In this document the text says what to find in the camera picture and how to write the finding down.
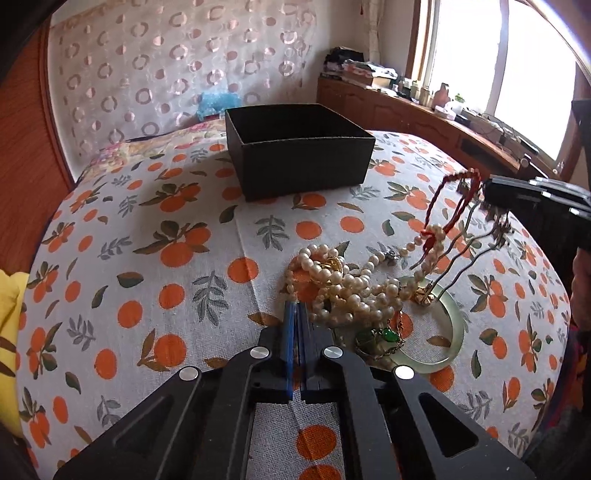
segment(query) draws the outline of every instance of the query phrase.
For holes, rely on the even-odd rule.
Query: red string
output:
[[[427,237],[425,240],[425,244],[423,245],[423,252],[427,255],[433,246],[435,245],[435,232],[427,231],[427,225],[429,224],[429,218],[431,216],[431,211],[433,210],[433,206],[435,205],[435,201],[439,196],[439,193],[443,189],[446,183],[450,183],[456,180],[463,180],[463,179],[470,179],[470,190],[468,193],[460,199],[460,203],[456,206],[456,210],[453,212],[452,217],[450,220],[443,226],[443,231],[448,233],[457,223],[457,221],[462,217],[462,213],[466,210],[466,207],[474,198],[474,195],[478,191],[478,187],[480,186],[480,172],[478,170],[470,169],[469,171],[463,171],[461,173],[455,173],[453,175],[446,175],[443,177],[443,180],[439,184],[435,195],[431,199],[431,203],[429,204],[429,208],[427,209],[427,214],[425,216],[425,225],[423,226],[423,230],[421,231],[421,235]]]

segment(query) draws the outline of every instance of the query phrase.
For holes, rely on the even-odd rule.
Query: wooden desk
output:
[[[403,98],[321,78],[318,81],[317,102],[367,130],[400,132],[421,137],[464,167],[478,168],[483,179],[493,174],[510,177],[519,174],[517,160],[486,138],[457,122],[436,116],[429,108]],[[548,168],[542,170],[546,175],[556,178]]]

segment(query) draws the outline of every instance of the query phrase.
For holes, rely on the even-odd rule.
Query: wooden headboard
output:
[[[73,188],[47,92],[49,20],[0,83],[0,268],[29,271],[48,221]]]

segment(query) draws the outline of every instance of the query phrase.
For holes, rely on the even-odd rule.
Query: yellow cloth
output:
[[[18,437],[22,437],[22,428],[18,417],[17,380],[13,376],[17,371],[14,346],[28,278],[27,273],[9,277],[0,270],[0,422]]]

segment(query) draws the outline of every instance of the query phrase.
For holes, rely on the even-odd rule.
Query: bed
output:
[[[55,212],[24,296],[17,395],[41,480],[183,366],[219,368],[255,345],[282,318],[284,271],[300,248],[340,245],[347,262],[362,262],[372,249],[412,241],[434,189],[462,168],[417,137],[373,134],[363,185],[255,203],[242,197],[223,121],[101,152]],[[445,223],[459,197],[446,187],[433,221]],[[509,244],[451,288],[464,344],[428,377],[521,456],[553,395],[570,309],[542,250],[512,224]],[[468,228],[483,233],[485,214],[452,231],[463,236],[439,271]],[[488,243],[474,244],[452,274]],[[304,275],[295,287],[301,301],[316,294]],[[443,356],[449,328],[404,312],[409,355]],[[344,478],[335,407],[294,396],[257,410],[246,477]]]

